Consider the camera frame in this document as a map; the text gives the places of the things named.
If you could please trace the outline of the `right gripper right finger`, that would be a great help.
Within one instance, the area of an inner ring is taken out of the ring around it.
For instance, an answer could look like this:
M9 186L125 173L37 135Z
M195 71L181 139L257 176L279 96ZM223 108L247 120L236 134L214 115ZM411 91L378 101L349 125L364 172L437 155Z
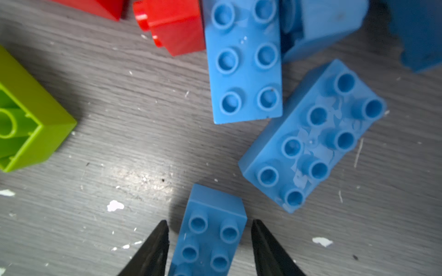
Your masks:
M258 276L305 276L261 220L253 220L251 235Z

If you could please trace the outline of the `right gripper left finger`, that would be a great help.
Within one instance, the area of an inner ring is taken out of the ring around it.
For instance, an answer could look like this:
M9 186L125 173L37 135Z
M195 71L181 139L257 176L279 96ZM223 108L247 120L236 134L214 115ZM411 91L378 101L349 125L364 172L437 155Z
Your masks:
M169 251L169 227L161 220L118 276L164 276Z

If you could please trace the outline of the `blue lego long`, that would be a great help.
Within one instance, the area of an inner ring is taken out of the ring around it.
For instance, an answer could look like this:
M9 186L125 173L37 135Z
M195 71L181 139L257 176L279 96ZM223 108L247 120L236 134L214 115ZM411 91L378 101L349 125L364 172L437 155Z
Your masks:
M215 124L283 113L279 2L203 1Z

